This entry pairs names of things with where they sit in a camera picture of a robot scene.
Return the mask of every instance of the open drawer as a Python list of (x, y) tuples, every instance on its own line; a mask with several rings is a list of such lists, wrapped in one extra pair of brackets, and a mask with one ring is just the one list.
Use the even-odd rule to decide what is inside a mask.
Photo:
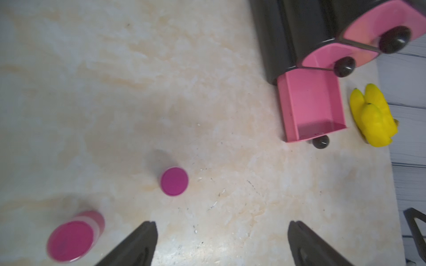
[(346, 128), (333, 72), (294, 69), (277, 79), (286, 142), (310, 140)]

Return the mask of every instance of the beige marble surface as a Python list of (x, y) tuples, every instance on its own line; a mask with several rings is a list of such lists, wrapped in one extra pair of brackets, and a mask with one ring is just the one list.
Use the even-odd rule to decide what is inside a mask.
[[(97, 209), (94, 265), (145, 220), (153, 265), (294, 265), (302, 220), (357, 266), (403, 265), (389, 151), (349, 129), (325, 150), (286, 144), (245, 0), (0, 4), (0, 264), (54, 265), (49, 234)], [(170, 164), (190, 176), (164, 195)]]

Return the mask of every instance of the magenta lid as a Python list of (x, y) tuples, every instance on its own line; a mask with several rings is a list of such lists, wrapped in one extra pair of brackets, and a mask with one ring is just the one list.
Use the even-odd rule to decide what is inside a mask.
[(184, 169), (172, 167), (161, 176), (161, 189), (169, 196), (179, 196), (188, 187), (188, 174)]
[(58, 262), (71, 262), (85, 255), (92, 247), (94, 232), (82, 221), (60, 225), (47, 240), (47, 254)]

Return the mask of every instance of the gray wooden surface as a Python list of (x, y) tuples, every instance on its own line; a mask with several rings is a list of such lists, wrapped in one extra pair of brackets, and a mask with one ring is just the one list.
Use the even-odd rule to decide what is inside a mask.
[[(419, 257), (403, 211), (415, 208), (426, 214), (426, 35), (397, 54), (377, 59), (380, 89), (392, 115), (400, 121), (389, 150), (400, 213), (405, 255), (417, 265)], [(417, 220), (423, 235), (426, 223)]]

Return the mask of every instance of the pink cylindrical container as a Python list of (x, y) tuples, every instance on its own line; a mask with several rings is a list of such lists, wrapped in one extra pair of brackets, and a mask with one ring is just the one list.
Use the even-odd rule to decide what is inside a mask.
[(105, 220), (99, 212), (81, 212), (52, 232), (47, 254), (61, 263), (78, 260), (96, 244), (104, 229)]
[(186, 171), (180, 167), (171, 167), (160, 177), (160, 186), (168, 196), (179, 196), (188, 187), (189, 178)]

